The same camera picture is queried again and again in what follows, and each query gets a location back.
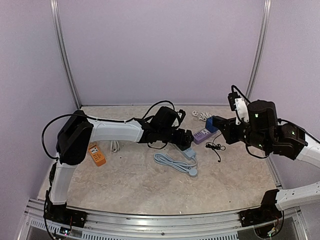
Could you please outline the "blue cube socket adapter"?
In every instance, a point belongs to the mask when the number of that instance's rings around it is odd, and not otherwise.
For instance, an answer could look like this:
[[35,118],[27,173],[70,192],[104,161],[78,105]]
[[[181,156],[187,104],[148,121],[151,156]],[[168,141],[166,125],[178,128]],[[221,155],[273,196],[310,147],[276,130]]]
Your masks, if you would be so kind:
[[205,128],[210,133],[216,133],[219,129],[213,125],[213,116],[206,119]]

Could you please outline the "purple power strip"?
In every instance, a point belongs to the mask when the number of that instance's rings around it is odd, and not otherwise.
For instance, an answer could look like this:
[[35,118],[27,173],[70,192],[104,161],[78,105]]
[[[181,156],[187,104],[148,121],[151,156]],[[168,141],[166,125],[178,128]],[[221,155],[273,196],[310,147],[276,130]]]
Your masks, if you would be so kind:
[[212,137],[214,134],[216,134],[217,131],[214,132],[210,132],[208,129],[204,128],[196,133],[193,134],[193,142],[196,145],[201,144],[202,142],[204,142],[205,140],[209,139],[210,137]]

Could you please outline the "black power adapter with cable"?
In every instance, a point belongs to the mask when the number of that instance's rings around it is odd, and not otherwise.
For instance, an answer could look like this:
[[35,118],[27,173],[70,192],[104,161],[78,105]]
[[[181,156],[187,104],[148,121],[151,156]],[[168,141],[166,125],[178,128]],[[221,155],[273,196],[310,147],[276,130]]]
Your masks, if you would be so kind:
[[206,142],[205,147],[208,149],[211,149],[212,151],[215,152],[215,154],[218,156],[217,162],[220,163],[222,161],[222,158],[218,151],[225,151],[226,147],[224,145],[221,145],[220,143],[215,143],[216,139],[219,138],[222,135],[222,133],[218,134],[213,141],[211,142]]

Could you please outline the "orange power strip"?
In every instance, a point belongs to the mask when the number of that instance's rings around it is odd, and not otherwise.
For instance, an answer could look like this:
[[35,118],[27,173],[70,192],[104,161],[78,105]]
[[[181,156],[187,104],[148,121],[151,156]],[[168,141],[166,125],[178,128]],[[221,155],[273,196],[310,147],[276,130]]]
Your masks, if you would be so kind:
[[107,162],[104,154],[100,150],[99,146],[96,144],[88,148],[88,153],[90,154],[91,158],[93,159],[97,167],[100,167]]

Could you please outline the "light blue power strip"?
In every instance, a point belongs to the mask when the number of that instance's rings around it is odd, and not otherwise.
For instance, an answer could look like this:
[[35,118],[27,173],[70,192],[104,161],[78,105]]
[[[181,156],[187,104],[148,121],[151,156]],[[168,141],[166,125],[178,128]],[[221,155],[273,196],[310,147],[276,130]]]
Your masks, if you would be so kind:
[[180,152],[189,161],[196,157],[196,152],[191,147],[181,150]]

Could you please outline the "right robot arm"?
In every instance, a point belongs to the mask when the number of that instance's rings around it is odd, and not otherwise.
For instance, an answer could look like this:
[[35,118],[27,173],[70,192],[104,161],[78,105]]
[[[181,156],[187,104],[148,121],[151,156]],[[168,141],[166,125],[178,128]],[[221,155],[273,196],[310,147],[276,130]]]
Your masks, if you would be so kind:
[[[235,100],[234,118],[213,116],[212,124],[222,133],[225,142],[232,145],[243,142],[265,153],[287,157],[293,161],[320,166],[320,141],[298,125],[277,117],[272,101],[256,100],[246,104],[242,98]],[[266,222],[276,209],[284,211],[320,200],[320,183],[317,181],[292,189],[269,190],[264,194],[256,218]]]

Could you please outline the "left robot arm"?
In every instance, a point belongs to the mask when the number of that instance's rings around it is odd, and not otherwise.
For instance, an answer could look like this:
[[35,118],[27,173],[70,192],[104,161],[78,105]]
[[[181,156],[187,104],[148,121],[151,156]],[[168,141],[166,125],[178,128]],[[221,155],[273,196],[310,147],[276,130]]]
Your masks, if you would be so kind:
[[50,125],[67,118],[57,134],[56,155],[49,155],[49,158],[56,160],[48,192],[48,201],[52,204],[50,214],[61,223],[70,218],[69,209],[63,205],[67,202],[74,171],[85,159],[90,143],[126,141],[150,145],[160,141],[184,151],[191,147],[194,140],[191,130],[181,128],[185,116],[186,112],[182,109],[161,106],[154,115],[145,113],[141,118],[127,120],[98,118],[82,110],[51,120]]

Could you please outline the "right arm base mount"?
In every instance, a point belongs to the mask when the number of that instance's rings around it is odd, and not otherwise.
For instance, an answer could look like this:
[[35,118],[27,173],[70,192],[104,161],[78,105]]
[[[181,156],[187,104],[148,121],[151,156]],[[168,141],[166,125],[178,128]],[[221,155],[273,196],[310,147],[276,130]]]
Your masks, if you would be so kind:
[[279,191],[279,189],[266,191],[259,207],[240,211],[238,215],[241,226],[244,228],[281,219],[283,213],[276,207],[276,196]]

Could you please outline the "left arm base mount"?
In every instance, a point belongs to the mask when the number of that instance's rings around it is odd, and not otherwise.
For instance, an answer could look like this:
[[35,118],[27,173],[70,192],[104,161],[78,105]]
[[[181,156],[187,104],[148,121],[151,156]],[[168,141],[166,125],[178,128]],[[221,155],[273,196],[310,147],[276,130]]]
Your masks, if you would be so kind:
[[84,228],[88,213],[81,210],[67,208],[67,204],[52,205],[45,207],[44,218],[55,223],[70,227]]

